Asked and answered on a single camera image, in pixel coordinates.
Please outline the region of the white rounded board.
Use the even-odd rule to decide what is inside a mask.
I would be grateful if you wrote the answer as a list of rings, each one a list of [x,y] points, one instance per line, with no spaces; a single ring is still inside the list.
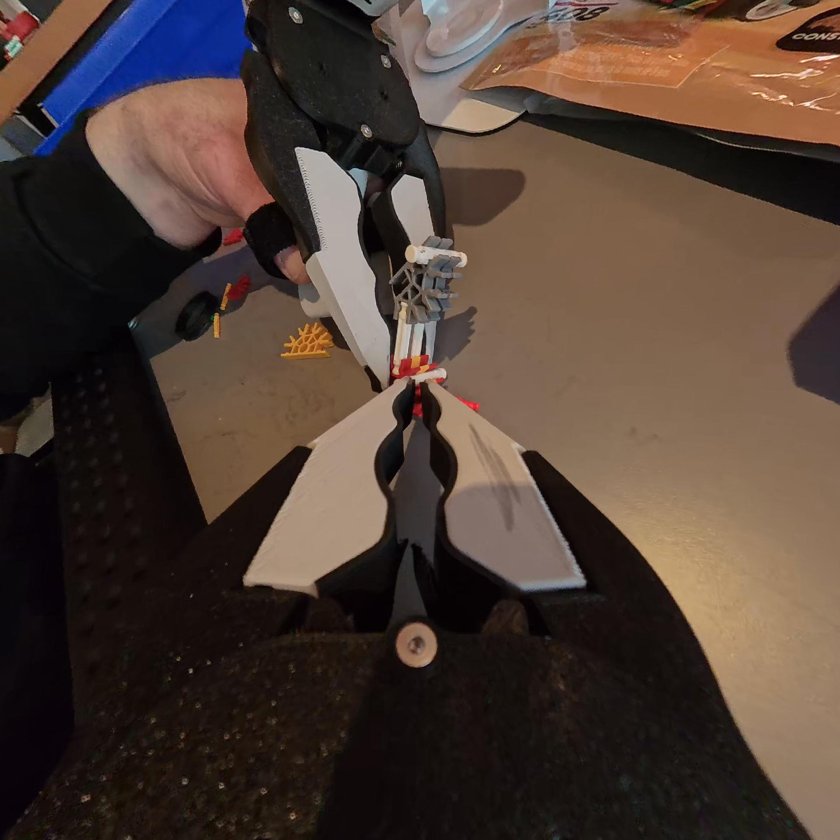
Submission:
[[[412,2],[395,23],[404,68],[428,125],[481,134],[509,125],[524,112],[523,96],[502,89],[479,95],[462,84],[480,57],[511,28],[536,13],[539,2]]]

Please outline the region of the small toy building assembly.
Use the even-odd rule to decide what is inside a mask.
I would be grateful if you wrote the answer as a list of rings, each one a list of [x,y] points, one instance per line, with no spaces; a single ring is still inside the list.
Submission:
[[[446,382],[448,373],[434,358],[437,325],[456,297],[450,283],[466,265],[466,254],[455,250],[450,238],[433,236],[424,246],[406,249],[406,263],[390,281],[395,322],[392,381],[408,379],[414,386]]]

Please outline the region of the blue plastic bin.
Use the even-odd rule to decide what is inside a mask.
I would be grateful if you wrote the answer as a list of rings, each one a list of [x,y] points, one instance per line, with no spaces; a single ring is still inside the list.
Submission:
[[[34,150],[47,154],[78,115],[135,89],[193,78],[238,78],[245,3],[133,2],[46,97],[56,126]]]

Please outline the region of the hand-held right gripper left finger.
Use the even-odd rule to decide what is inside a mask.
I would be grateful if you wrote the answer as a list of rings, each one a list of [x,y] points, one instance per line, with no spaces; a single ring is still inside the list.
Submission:
[[[244,586],[323,596],[343,586],[341,571],[392,540],[392,482],[414,401],[414,382],[397,381],[308,445]]]

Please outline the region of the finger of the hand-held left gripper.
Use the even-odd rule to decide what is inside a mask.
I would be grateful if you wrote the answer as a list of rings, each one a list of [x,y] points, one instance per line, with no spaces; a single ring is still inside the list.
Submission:
[[[302,147],[295,153],[319,240],[306,263],[308,275],[354,358],[384,390],[391,378],[391,334],[362,245],[359,186],[326,153]]]
[[[387,252],[393,265],[406,263],[409,246],[424,246],[434,226],[424,181],[403,174],[387,190]]]

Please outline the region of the person's left hand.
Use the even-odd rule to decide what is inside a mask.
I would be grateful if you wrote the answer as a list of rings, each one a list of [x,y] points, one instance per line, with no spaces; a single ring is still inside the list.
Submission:
[[[241,80],[189,79],[112,101],[90,116],[86,137],[157,237],[193,249],[272,202],[246,150],[246,122]]]

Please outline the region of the black toy tyre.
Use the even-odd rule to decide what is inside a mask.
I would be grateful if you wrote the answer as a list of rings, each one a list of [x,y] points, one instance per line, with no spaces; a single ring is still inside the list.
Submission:
[[[213,327],[219,313],[221,300],[203,290],[195,294],[183,307],[175,320],[175,335],[182,341],[195,341]]]

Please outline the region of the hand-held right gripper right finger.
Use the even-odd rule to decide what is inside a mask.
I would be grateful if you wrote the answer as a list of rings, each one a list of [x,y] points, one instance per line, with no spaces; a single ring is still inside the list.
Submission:
[[[446,550],[517,592],[584,589],[525,448],[443,386],[423,383],[421,395]]]

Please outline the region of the yellow fan connector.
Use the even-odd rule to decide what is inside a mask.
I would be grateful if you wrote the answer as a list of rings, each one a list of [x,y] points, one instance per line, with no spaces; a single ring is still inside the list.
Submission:
[[[284,343],[285,350],[280,353],[280,357],[293,361],[328,359],[333,347],[331,332],[316,321],[299,328],[297,334],[291,334]]]

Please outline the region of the black perforated pad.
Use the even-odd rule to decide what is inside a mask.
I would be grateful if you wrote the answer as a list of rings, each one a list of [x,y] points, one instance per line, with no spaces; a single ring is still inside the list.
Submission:
[[[129,328],[51,393],[70,655],[94,668],[207,520]]]

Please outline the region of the orange printed packet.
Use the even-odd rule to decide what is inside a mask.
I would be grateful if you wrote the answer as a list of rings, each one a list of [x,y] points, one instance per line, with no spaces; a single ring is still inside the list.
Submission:
[[[839,2],[554,2],[468,91],[525,88],[691,128],[838,145]]]

